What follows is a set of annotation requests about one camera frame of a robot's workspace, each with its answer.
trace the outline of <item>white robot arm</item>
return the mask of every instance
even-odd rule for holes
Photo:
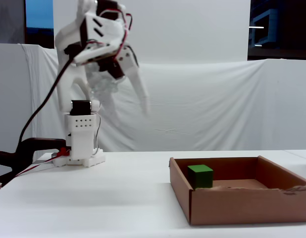
[[[145,112],[148,93],[139,76],[136,56],[127,42],[129,30],[125,21],[125,7],[111,0],[79,0],[77,17],[55,38],[59,72],[71,64],[57,85],[59,108],[65,113],[66,145],[70,156],[55,160],[55,165],[82,164],[86,167],[102,162],[102,154],[95,152],[94,135],[97,129],[98,100],[89,96],[90,87],[85,65],[95,62],[100,71],[107,71],[115,80],[128,77]],[[85,100],[73,100],[71,88],[77,84]]]

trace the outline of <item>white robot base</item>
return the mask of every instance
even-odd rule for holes
[[[101,149],[98,149],[97,153],[92,155],[89,159],[72,160],[70,156],[61,156],[53,160],[53,164],[56,167],[62,167],[64,165],[82,165],[84,167],[91,167],[101,164],[102,162],[105,162],[105,154]]]

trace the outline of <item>wire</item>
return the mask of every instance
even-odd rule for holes
[[[55,160],[55,159],[57,159],[57,158],[59,158],[59,157],[61,157],[61,156],[69,155],[68,152],[69,152],[69,150],[67,150],[65,153],[64,153],[64,152],[63,152],[63,153],[60,153],[60,152],[59,152],[56,156],[54,156],[54,157],[52,157],[52,158],[50,158],[50,159],[48,159],[48,160],[46,160],[46,161],[44,161],[44,162],[38,164],[38,165],[32,166],[32,167],[30,167],[30,168],[25,169],[24,171],[21,171],[20,173],[18,173],[18,174],[16,175],[16,177],[20,176],[21,174],[24,174],[25,172],[28,172],[28,171],[30,171],[30,170],[36,168],[36,167],[39,166],[39,165],[48,163],[48,162],[50,162],[50,161],[52,161],[52,160]]]
[[[98,132],[99,132],[99,129],[100,129],[100,125],[101,125],[101,123],[102,123],[102,118],[101,118],[101,116],[100,116],[98,113],[95,113],[95,114],[97,114],[97,115],[99,116],[99,126],[98,126],[97,133],[96,133],[97,150],[96,150],[96,152],[95,152],[93,155],[97,154],[97,152],[98,152],[98,150],[99,150]]]
[[[95,40],[95,39],[89,39],[89,40],[87,41],[87,45],[88,45],[88,44],[93,44],[93,43],[103,45],[103,42],[99,42],[99,41],[97,41],[97,40]]]
[[[29,124],[31,123],[31,121],[33,120],[33,118],[40,112],[40,110],[45,106],[45,104],[48,102],[48,100],[50,99],[54,89],[56,88],[58,82],[60,81],[61,77],[63,76],[65,70],[68,68],[68,66],[72,63],[72,61],[74,60],[74,58],[70,58],[66,64],[64,65],[64,67],[62,68],[62,70],[59,72],[53,86],[51,87],[48,95],[45,97],[44,101],[42,102],[42,104],[35,110],[35,112],[31,115],[31,117],[28,119],[28,121],[26,122],[25,126],[22,129],[22,132],[20,134],[19,137],[19,142],[18,142],[18,147],[20,145],[20,143],[22,142],[22,137],[24,135],[24,132],[26,130],[26,128],[28,128]]]
[[[130,19],[130,24],[129,24],[129,30],[131,30],[133,17],[132,17],[132,15],[131,15],[131,13],[127,13],[126,16],[130,16],[130,17],[131,17],[131,19]]]
[[[117,54],[116,54],[115,57],[114,57],[114,59],[117,59],[117,57],[118,57],[118,55],[119,55],[119,53],[120,53],[120,51],[121,51],[121,49],[122,49],[122,47],[123,47],[123,45],[124,45],[126,39],[127,39],[127,36],[128,36],[128,33],[127,33],[127,21],[125,20],[125,17],[124,17],[123,12],[122,12],[121,10],[119,10],[119,9],[108,8],[108,9],[102,11],[102,12],[99,14],[99,16],[101,16],[102,14],[104,14],[104,13],[106,13],[106,12],[119,12],[119,13],[121,13],[122,19],[123,19],[123,22],[124,22],[124,36],[123,36],[123,38],[122,38],[122,41],[121,41],[120,47],[119,47],[119,49],[118,49],[118,51],[117,51]]]

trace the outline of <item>open cardboard box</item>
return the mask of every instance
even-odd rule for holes
[[[213,188],[193,190],[189,165],[213,169]],[[306,179],[255,158],[170,159],[170,180],[191,225],[306,222]]]

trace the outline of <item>green cube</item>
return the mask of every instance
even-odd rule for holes
[[[206,165],[189,165],[188,180],[193,189],[210,188],[213,181],[213,170]]]

